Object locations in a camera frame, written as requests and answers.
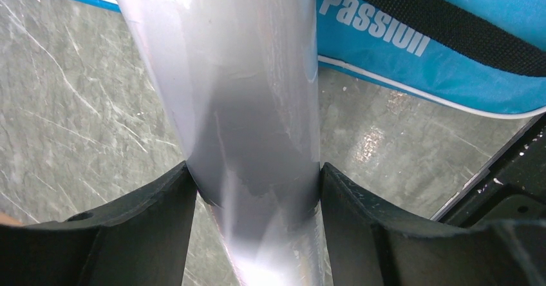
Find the silver metal tube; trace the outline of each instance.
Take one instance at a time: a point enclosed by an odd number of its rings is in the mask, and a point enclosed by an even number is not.
[[[117,0],[242,285],[322,285],[315,0]]]

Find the concrete floor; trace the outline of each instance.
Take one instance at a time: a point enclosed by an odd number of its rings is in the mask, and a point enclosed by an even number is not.
[[[64,220],[184,159],[120,14],[0,0],[0,19],[0,211],[28,224]],[[525,123],[332,70],[320,70],[319,86],[322,161],[426,217]],[[201,201],[186,264],[184,285],[237,285]]]

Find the black strap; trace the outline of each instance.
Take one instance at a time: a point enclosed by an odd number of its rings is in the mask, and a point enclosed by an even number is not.
[[[476,62],[546,77],[546,52],[445,0],[365,0]]]

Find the blue bag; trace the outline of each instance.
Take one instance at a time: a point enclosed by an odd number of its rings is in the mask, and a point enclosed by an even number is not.
[[[317,12],[322,65],[478,115],[546,112],[546,0],[317,0]]]

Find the blue fabric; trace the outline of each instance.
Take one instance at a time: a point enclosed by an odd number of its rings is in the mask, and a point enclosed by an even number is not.
[[[407,51],[409,45],[405,50],[392,41],[386,42],[389,27],[386,24],[385,32],[376,34],[380,37],[372,36],[371,32],[379,29],[377,25],[373,27],[375,30],[372,28],[374,16],[379,13],[372,6],[367,9],[371,18],[368,30],[356,29],[362,21],[359,12],[364,6],[362,0],[317,0],[321,55],[491,113],[525,113],[546,104],[546,78],[524,77],[484,66],[433,40],[419,57]]]
[[[119,11],[101,0],[77,0]],[[546,0],[446,0],[546,48]],[[489,113],[527,113],[546,106],[546,78],[479,64],[442,46],[362,0],[317,0],[320,55],[457,104]],[[391,87],[340,66],[360,79]]]

